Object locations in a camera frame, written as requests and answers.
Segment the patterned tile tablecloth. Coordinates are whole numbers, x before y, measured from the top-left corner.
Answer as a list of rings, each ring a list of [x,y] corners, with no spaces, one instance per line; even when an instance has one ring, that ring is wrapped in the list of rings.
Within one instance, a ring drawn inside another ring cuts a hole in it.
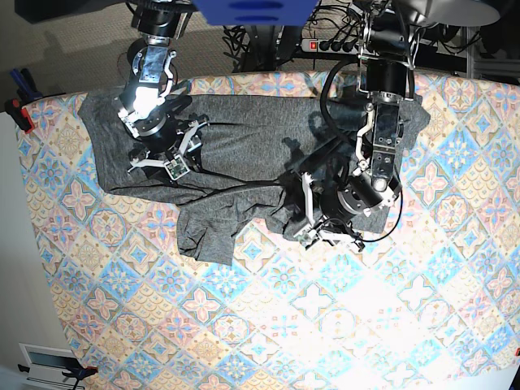
[[[177,209],[104,193],[78,111],[28,106],[30,218],[90,389],[411,389],[517,367],[519,89],[416,76],[431,122],[401,168],[393,234],[305,250],[260,220],[233,264],[182,257]]]

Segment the black clamp bottom left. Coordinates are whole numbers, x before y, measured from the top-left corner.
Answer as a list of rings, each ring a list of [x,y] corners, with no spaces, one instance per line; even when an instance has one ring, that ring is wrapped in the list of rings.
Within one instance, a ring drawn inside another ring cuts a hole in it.
[[[21,373],[28,374],[28,379],[42,383],[71,384],[71,380],[74,379],[78,384],[80,381],[98,373],[98,368],[92,366],[72,368],[23,366],[20,364],[17,366]]]

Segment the red black clamp left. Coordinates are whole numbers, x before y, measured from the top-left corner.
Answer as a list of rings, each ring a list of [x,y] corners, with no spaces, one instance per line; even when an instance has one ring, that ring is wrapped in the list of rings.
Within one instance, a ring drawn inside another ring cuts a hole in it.
[[[27,109],[18,99],[7,100],[4,103],[5,112],[15,121],[17,126],[26,134],[35,128]]]

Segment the white power strip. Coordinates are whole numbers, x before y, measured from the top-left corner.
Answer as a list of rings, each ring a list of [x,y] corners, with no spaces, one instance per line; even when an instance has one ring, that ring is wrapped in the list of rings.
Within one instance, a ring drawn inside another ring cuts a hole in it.
[[[356,40],[304,38],[301,40],[301,50],[305,53],[357,55],[358,44]]]

